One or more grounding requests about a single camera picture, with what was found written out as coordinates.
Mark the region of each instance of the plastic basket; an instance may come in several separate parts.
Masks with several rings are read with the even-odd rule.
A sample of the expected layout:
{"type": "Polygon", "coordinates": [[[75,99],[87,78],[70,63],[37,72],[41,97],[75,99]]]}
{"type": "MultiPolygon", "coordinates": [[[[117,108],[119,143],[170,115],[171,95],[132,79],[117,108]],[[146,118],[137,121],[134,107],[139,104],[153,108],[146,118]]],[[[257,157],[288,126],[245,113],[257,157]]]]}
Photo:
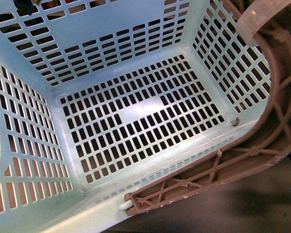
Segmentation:
{"type": "Polygon", "coordinates": [[[0,232],[100,232],[246,135],[270,93],[222,2],[0,1],[0,232]]]}

